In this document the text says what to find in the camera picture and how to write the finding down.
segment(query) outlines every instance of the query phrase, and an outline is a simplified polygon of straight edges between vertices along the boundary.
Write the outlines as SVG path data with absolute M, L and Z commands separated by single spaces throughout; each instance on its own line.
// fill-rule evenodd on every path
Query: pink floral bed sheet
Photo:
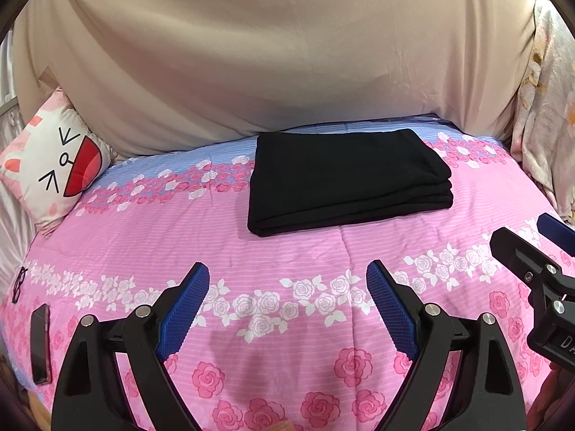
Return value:
M 153 303 L 201 261 L 211 286 L 166 368 L 204 430 L 261 431 L 290 419 L 298 431 L 372 431 L 409 368 L 366 290 L 367 264 L 381 259 L 398 282 L 451 315 L 494 313 L 528 408 L 548 362 L 525 341 L 533 326 L 528 290 L 493 259 L 488 242 L 506 225 L 570 273 L 571 258 L 537 232 L 537 217 L 553 209 L 496 141 L 432 118 L 298 131 L 399 128 L 414 129 L 452 168 L 451 209 L 262 239 L 246 228 L 255 139 L 111 168 L 50 239 L 36 238 L 18 304 L 2 303 L 0 329 L 20 379 L 51 408 L 56 380 L 31 384 L 29 318 L 40 304 L 51 308 L 56 379 L 79 318 L 123 317 Z M 354 180 L 342 175 L 341 185 Z M 446 365 L 425 430 L 439 422 L 456 360 Z M 152 430 L 124 355 L 119 365 L 137 423 Z

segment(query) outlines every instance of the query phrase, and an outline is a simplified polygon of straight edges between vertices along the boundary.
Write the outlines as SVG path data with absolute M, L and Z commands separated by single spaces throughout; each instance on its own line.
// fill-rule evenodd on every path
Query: cartoon face pillow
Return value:
M 115 156 L 58 88 L 0 154 L 0 180 L 48 236 Z

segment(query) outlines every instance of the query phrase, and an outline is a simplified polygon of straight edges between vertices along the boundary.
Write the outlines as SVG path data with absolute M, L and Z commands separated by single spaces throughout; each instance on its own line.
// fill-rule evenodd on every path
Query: black phone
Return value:
M 52 381 L 50 368 L 50 307 L 43 304 L 32 312 L 30 320 L 30 361 L 34 384 L 42 386 Z

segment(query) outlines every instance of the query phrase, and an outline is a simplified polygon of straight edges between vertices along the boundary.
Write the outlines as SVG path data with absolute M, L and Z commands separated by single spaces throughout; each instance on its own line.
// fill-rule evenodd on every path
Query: black garment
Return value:
M 449 166 L 412 130 L 258 137 L 248 229 L 261 236 L 453 204 Z

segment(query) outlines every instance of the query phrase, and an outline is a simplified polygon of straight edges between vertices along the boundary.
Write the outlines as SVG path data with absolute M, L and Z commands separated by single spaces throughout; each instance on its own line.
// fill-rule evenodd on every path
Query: blue textured pad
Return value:
M 419 354 L 415 324 L 376 263 L 367 266 L 366 283 L 397 350 L 413 361 Z
M 179 352 L 209 287 L 208 268 L 199 264 L 162 322 L 160 342 L 156 348 L 156 354 L 162 361 Z
M 545 238 L 553 241 L 569 256 L 575 257 L 575 230 L 549 214 L 539 216 L 537 219 L 537 230 Z

